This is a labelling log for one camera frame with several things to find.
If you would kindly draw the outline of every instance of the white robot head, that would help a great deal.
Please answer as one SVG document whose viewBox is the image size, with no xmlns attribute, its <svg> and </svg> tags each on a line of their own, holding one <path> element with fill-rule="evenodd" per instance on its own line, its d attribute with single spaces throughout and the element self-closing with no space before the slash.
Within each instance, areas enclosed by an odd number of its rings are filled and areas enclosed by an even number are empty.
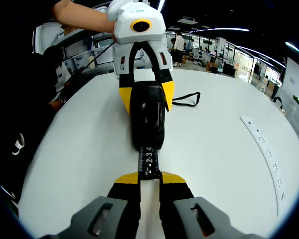
<svg viewBox="0 0 299 239">
<path fill-rule="evenodd" d="M 162 14 L 142 2 L 114 0 L 109 5 L 108 20 L 114 21 L 114 35 L 119 44 L 161 40 L 166 27 Z"/>
</svg>

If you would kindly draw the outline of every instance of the white robot body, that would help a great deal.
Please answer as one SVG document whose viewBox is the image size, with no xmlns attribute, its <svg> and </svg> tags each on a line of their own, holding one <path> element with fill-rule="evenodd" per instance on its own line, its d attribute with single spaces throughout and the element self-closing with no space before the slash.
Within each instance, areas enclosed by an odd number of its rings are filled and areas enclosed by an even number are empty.
<svg viewBox="0 0 299 239">
<path fill-rule="evenodd" d="M 114 44 L 113 46 L 113 64 L 116 78 L 119 75 L 129 73 L 130 52 L 134 42 L 126 44 Z M 160 69 L 171 69 L 171 55 L 167 50 L 166 38 L 156 41 L 148 41 L 157 58 Z"/>
<path fill-rule="evenodd" d="M 117 12 L 114 35 L 119 44 L 161 40 L 166 27 L 162 14 L 142 3 L 129 2 Z"/>
</svg>

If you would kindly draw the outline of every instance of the white round table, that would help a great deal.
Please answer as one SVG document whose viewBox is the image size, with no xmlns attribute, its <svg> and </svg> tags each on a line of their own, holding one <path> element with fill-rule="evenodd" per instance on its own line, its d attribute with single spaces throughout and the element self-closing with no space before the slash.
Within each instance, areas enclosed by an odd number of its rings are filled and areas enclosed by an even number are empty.
<svg viewBox="0 0 299 239">
<path fill-rule="evenodd" d="M 240 116 L 265 133 L 283 174 L 286 213 L 299 195 L 299 140 L 279 109 L 252 85 L 206 72 L 174 69 L 174 97 L 201 92 L 194 107 L 165 114 L 161 171 L 184 178 L 195 197 L 223 210 L 232 226 L 267 237 L 277 226 L 274 185 L 266 161 Z M 150 69 L 135 70 L 153 80 Z M 138 152 L 113 73 L 95 77 L 55 116 L 28 170 L 19 204 L 21 222 L 35 237 L 57 234 L 74 213 L 114 181 L 136 172 Z M 164 238 L 158 182 L 142 182 L 137 238 Z"/>
</svg>

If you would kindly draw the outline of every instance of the robot camera lens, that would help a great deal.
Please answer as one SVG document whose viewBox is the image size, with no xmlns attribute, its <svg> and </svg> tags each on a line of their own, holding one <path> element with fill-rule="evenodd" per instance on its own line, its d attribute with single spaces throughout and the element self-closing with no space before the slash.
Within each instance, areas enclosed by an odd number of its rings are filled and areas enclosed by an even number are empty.
<svg viewBox="0 0 299 239">
<path fill-rule="evenodd" d="M 145 21 L 139 21 L 133 25 L 133 30 L 137 32 L 146 31 L 150 25 Z"/>
</svg>

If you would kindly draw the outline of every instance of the measuring tape blade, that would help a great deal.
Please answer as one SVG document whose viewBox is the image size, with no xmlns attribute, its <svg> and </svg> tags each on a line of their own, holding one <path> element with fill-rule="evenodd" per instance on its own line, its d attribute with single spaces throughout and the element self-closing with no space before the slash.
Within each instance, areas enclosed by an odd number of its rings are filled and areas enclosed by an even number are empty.
<svg viewBox="0 0 299 239">
<path fill-rule="evenodd" d="M 139 154 L 140 179 L 158 179 L 159 175 L 157 148 L 141 147 Z"/>
</svg>

